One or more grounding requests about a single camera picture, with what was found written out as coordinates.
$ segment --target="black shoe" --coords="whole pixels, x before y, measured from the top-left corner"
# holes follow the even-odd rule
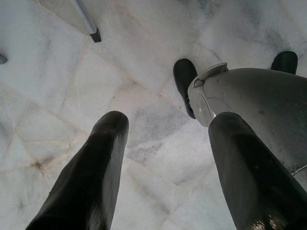
[[[187,113],[190,117],[195,119],[195,115],[188,98],[188,87],[194,78],[197,77],[196,69],[190,60],[181,59],[175,63],[173,73],[177,89],[183,98]]]
[[[272,70],[296,74],[297,55],[292,51],[279,53],[272,63]]]

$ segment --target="black foot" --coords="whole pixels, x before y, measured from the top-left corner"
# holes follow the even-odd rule
[[[195,119],[195,115],[189,102],[188,87],[193,79],[197,77],[196,69],[190,60],[181,59],[175,63],[173,73],[177,89],[183,98],[187,113],[190,117]]]
[[[272,63],[272,70],[296,74],[297,55],[292,51],[279,53]]]

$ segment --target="marble surface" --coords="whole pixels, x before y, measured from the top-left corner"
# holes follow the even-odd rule
[[[101,43],[63,1],[0,1],[0,229],[27,226],[111,110],[130,121],[113,230],[235,229],[208,130],[186,115],[172,67],[268,68],[291,49],[307,76],[306,1],[84,3]]]

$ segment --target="shiny black surface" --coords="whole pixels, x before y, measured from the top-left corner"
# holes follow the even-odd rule
[[[304,189],[239,115],[219,114],[209,126],[209,136],[238,230],[307,228]]]
[[[109,230],[129,123],[109,112],[65,166],[27,230]]]

